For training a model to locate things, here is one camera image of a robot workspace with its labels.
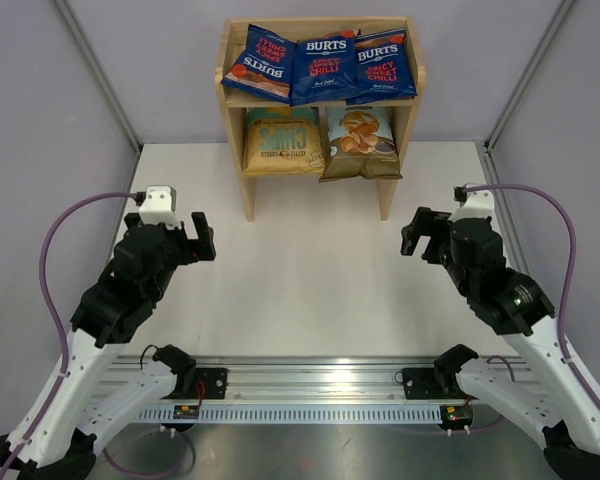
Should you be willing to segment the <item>light blue cassava chips bag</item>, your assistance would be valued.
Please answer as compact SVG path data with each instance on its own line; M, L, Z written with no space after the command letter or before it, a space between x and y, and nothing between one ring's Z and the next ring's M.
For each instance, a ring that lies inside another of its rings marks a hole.
M325 118L328 152L320 182L402 178L387 107L327 107Z

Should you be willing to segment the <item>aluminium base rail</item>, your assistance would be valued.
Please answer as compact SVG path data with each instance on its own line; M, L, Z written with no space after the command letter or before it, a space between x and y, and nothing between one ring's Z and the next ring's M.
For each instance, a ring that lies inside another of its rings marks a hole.
M406 367L429 367L431 356L211 357L203 368L228 371L226 405L404 404Z

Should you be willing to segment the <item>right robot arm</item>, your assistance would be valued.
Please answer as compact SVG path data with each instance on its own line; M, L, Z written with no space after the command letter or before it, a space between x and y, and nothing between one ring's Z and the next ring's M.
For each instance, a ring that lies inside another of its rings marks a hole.
M462 344L435 360L436 389L485 402L540 447L560 478L600 479L600 410L560 350L553 305L531 277L507 266L490 215L462 218L420 207L401 235L404 256L428 238L423 260L446 270L475 316L519 354L546 395L494 371Z

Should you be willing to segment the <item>right aluminium frame post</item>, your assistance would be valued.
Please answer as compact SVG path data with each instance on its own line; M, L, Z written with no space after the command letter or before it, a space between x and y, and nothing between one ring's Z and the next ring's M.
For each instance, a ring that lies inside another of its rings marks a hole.
M525 67L519 79L517 80L514 89L508 97L504 108L499 114L496 123L491 129L489 136L483 143L483 147L487 154L492 154L494 152L497 143L510 123L514 113L518 109L518 106L521 103L526 91L531 86L536 73L539 71L542 65L542 62L550 52L552 45L554 44L560 31L568 21L573 9L577 4L577 0L561 0L558 3L531 56L525 64Z

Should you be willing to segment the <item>left aluminium frame post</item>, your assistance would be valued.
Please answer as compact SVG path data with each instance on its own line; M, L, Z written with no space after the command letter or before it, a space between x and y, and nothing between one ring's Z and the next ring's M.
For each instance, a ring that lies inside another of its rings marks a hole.
M86 69L89 72L99 94L107 105L111 115L113 116L118 127L124 134L128 144L134 152L134 155L139 158L143 143L129 120L114 88L111 85L97 55L89 41L84 28L78 19L78 16L71 6L71 3L66 0L53 0L51 4L59 14L59 18L68 30L72 41L78 49L81 58L83 59Z

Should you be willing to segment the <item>aluminium frame post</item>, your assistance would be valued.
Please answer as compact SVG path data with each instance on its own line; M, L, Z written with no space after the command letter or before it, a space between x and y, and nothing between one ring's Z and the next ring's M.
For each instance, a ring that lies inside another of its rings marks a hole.
M124 134L128 144L134 152L134 155L139 158L143 143L129 120L114 88L111 85L97 55L89 41L84 28L78 19L78 16L71 6L71 3L66 0L53 0L51 4L59 14L59 18L68 30L72 41L78 49L81 58L83 59L86 69L89 72L99 94L107 105L111 115L113 116L118 127Z
M536 73L539 71L542 65L542 62L550 52L552 45L554 44L560 31L568 21L573 9L577 4L577 0L561 0L558 3L531 56L525 64L525 67L519 79L517 80L514 89L508 97L504 108L499 114L496 123L491 129L489 136L483 143L483 147L487 154L492 154L494 152L497 143L510 123L514 113L518 109L518 106L521 103L526 91L531 86Z

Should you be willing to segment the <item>tan kettle chips bag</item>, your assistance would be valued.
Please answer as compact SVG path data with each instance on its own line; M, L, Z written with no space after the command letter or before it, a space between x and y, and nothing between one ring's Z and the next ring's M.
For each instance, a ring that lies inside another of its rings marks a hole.
M319 110L255 107L247 114L245 177L321 174L325 153Z

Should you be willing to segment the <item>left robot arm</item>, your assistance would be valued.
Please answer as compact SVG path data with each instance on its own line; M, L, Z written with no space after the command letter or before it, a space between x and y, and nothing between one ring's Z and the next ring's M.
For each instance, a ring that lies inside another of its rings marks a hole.
M180 266L216 257L213 230L191 215L196 238L182 226L148 224L137 214L97 282L82 296L59 366L18 427L0 436L0 477L85 479L109 442L148 405L199 391L194 358L174 345L159 348L123 388L90 406L95 387L153 314Z

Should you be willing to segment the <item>blue Burts chips bag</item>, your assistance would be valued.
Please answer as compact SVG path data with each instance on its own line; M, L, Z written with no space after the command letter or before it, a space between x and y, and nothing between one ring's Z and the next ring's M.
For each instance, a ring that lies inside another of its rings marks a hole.
M221 84L290 105L296 48L295 42L250 24L245 49L223 76Z
M360 31L343 30L296 45L291 105L347 100L359 94L355 41Z
M407 30L361 35L355 40L358 95L348 105L362 105L417 95L405 47Z

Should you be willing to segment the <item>wooden two-tier shelf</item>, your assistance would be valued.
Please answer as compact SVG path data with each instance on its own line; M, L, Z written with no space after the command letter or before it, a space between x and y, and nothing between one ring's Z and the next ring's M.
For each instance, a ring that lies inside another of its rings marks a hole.
M246 46L248 26L255 24L272 30L289 40L318 37L326 33L358 28L362 33L375 33L404 27L404 45L418 95L413 98L381 101L390 109L391 128L400 161L407 156L409 142L426 90L427 72L423 49L415 20L410 16L325 16L325 17L264 17L228 18L224 21L215 66L215 89L222 114L227 142L238 177L239 191L246 219L255 216L257 179L242 173L245 147L246 114L251 107L276 107L276 102L230 89L221 84L239 53Z

